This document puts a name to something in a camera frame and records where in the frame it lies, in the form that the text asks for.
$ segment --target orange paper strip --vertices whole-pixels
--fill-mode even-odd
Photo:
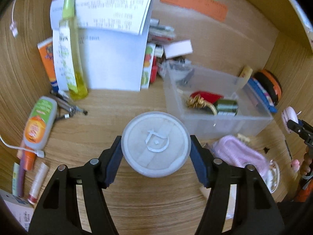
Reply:
[[[160,0],[161,2],[179,7],[193,9],[220,22],[226,18],[228,8],[215,0]]]

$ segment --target round plastic container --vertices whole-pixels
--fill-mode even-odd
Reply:
[[[159,178],[180,169],[191,148],[190,135],[176,117],[147,112],[132,119],[122,134],[126,161],[138,173]]]

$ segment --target pink scrunchie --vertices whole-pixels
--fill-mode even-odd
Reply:
[[[225,136],[214,142],[210,150],[214,157],[222,159],[229,165],[241,168],[248,164],[254,165],[263,180],[266,180],[269,162],[262,154],[248,147],[236,137]]]

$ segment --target yellow liquid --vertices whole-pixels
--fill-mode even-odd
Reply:
[[[73,100],[80,100],[88,95],[87,86],[84,80],[83,70],[81,66],[79,43],[78,43],[78,24],[76,17],[66,18],[59,22],[59,26],[66,26],[70,29],[70,42],[77,93],[69,90],[69,94]]]

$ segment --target transparent plastic box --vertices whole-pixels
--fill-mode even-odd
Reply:
[[[254,90],[248,84],[243,85],[244,79],[220,71],[188,65],[184,72],[167,66],[164,78],[167,112],[181,120],[189,133],[199,139],[236,133],[255,136],[273,117]],[[187,108],[186,100],[195,91],[208,91],[237,100],[237,115],[214,116],[204,110]]]

